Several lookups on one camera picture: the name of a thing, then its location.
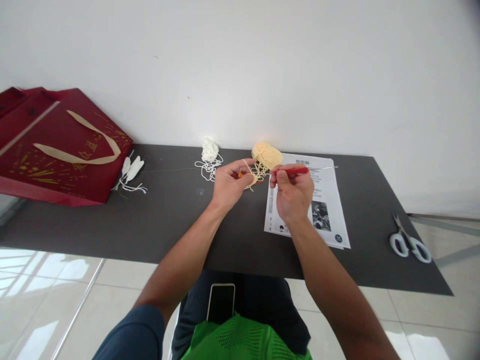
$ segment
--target printed instruction sheet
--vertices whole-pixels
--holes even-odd
[[[340,202],[335,169],[314,170],[334,166],[329,158],[282,153],[282,164],[305,164],[310,170],[315,188],[308,219],[326,244],[333,248],[350,249],[350,240]],[[290,231],[277,211],[278,186],[268,189],[264,231],[291,237]]]

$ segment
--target white scissors handle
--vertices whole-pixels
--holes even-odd
[[[416,238],[407,236],[408,241],[410,242],[411,245],[411,252],[415,257],[420,260],[422,263],[431,263],[432,262],[432,255],[430,254],[430,251],[427,249],[425,245],[423,245],[420,241],[418,241]],[[425,257],[423,256],[422,252],[419,251],[419,248],[423,250],[425,253]]]
[[[394,233],[392,236],[390,236],[390,245],[398,256],[406,258],[409,255],[409,248],[405,244],[405,240],[401,232]]]

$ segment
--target white wall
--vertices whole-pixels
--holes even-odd
[[[3,0],[0,89],[79,87],[139,143],[372,155],[407,211],[480,218],[479,9]]]

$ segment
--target lap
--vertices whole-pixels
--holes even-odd
[[[295,354],[305,354],[310,340],[307,326],[292,302],[283,278],[203,270],[183,302],[172,341],[172,354],[179,359],[190,347],[195,326],[207,318],[212,284],[235,284],[235,311],[241,316],[270,325]]]

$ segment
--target forearm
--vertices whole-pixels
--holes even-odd
[[[212,203],[158,264],[135,306],[160,309],[165,325],[185,295],[197,282],[212,240],[226,212]]]
[[[359,359],[369,347],[371,359],[389,355],[398,359],[385,332],[359,287],[305,219],[289,227],[305,283],[330,323],[347,359]]]

